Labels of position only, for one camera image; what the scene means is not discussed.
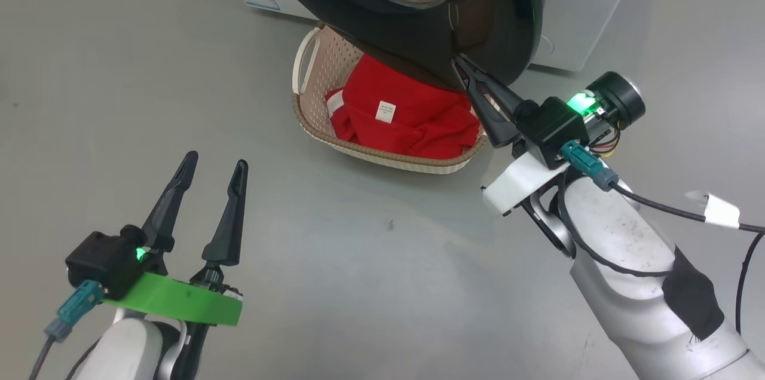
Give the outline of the black round glass washer door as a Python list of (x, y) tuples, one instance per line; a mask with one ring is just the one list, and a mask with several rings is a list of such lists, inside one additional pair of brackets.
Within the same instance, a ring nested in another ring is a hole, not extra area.
[(366, 55), (417, 81), (461, 90), (453, 59), (511, 84), (537, 51), (544, 0), (298, 0)]

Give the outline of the red garment with white tag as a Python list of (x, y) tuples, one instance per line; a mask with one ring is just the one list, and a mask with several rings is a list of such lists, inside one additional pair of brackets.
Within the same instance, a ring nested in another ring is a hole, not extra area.
[(481, 125), (470, 100), (457, 92), (434, 88), (400, 74), (371, 56), (363, 56), (347, 82), (325, 95), (332, 126), (349, 121), (420, 127)]

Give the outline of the red white striped jersey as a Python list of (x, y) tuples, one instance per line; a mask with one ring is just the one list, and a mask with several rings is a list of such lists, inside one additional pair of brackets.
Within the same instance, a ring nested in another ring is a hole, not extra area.
[(366, 124), (356, 127), (349, 121), (333, 125), (337, 138), (391, 154), (450, 160), (475, 146), (478, 124), (449, 127), (424, 124), (412, 128), (396, 124)]

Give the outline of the cream perforated laundry basket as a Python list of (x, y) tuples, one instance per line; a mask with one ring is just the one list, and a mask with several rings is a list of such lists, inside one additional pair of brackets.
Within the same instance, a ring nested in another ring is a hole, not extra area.
[(464, 168), (487, 143), (480, 130), (475, 145), (454, 159), (430, 160), (364, 148), (336, 137), (323, 98), (341, 88), (363, 53), (333, 29), (320, 25), (306, 34), (298, 48), (292, 69), (292, 106), (303, 130), (320, 143), (383, 167), (414, 173), (448, 175)]

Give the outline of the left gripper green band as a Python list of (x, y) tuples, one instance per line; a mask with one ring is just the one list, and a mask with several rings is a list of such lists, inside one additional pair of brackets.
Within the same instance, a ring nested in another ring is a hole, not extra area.
[[(189, 151), (165, 186), (142, 229), (126, 225), (118, 235), (94, 231), (65, 259), (74, 288), (94, 282), (105, 304), (185, 322), (236, 326), (243, 300), (226, 291), (197, 287), (151, 271), (158, 255), (172, 252), (174, 228), (184, 193), (191, 187), (197, 151)], [(238, 160), (227, 187), (228, 201), (202, 260), (222, 266), (240, 263), (249, 165)]]

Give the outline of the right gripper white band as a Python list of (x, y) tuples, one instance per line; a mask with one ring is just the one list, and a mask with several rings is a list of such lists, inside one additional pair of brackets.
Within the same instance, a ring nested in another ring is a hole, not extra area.
[(501, 216), (531, 207), (587, 149), (604, 158), (615, 151), (622, 133), (645, 115), (639, 88), (615, 72), (606, 72), (571, 99), (550, 97), (538, 105), (524, 100), (466, 56), (454, 57), (454, 69), (494, 148), (513, 146), (514, 162), (482, 189), (484, 201)]

